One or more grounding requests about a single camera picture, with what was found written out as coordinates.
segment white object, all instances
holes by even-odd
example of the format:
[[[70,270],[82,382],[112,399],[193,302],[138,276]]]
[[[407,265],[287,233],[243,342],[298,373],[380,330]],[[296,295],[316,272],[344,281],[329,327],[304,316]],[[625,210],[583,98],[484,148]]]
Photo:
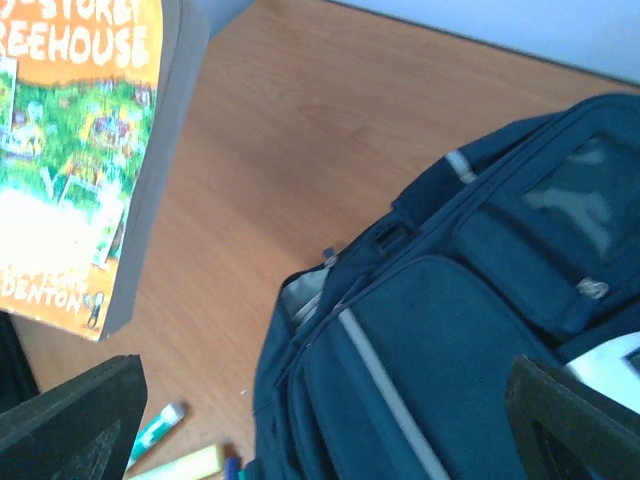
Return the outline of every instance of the white object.
[[[637,0],[332,1],[640,83]]]
[[[640,414],[640,372],[629,361],[640,355],[640,332],[614,338],[567,364],[582,383]]]

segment marker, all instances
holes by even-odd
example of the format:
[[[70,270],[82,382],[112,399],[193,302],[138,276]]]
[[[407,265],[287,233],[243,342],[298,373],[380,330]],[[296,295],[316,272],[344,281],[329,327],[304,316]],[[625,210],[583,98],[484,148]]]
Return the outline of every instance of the marker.
[[[130,480],[201,480],[220,473],[223,466],[222,447],[211,445]]]
[[[224,480],[238,480],[238,470],[240,470],[240,459],[227,458],[224,462]]]
[[[170,403],[162,409],[160,414],[151,420],[136,436],[131,449],[131,456],[127,464],[129,470],[138,459],[147,453],[158,441],[164,437],[180,420],[184,418],[184,407],[179,403]]]

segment illustrated cover art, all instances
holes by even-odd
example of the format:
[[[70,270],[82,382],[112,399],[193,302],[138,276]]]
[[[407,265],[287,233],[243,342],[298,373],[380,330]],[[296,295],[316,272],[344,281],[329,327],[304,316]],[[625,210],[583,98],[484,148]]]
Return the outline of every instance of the illustrated cover art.
[[[161,0],[0,5],[0,308],[98,339],[151,135]]]

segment backpack pocket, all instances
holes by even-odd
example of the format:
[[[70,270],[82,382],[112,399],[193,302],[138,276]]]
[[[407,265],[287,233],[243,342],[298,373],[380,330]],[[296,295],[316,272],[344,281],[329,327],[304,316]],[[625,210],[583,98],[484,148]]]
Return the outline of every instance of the backpack pocket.
[[[521,354],[557,363],[451,260],[423,257],[373,284],[301,360],[338,477],[524,478],[503,400]]]
[[[567,116],[454,231],[473,266],[559,339],[627,300],[640,273],[637,103],[600,99]]]

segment desk surface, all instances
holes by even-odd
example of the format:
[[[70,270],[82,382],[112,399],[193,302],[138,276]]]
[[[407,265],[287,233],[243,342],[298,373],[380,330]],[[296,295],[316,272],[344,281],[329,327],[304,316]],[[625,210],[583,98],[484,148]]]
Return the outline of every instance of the desk surface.
[[[253,372],[286,276],[443,153],[622,88],[320,0],[258,0],[210,45],[134,320],[101,344],[18,320],[38,382],[140,353],[145,421],[181,398],[193,411],[136,471],[217,441],[250,457]]]

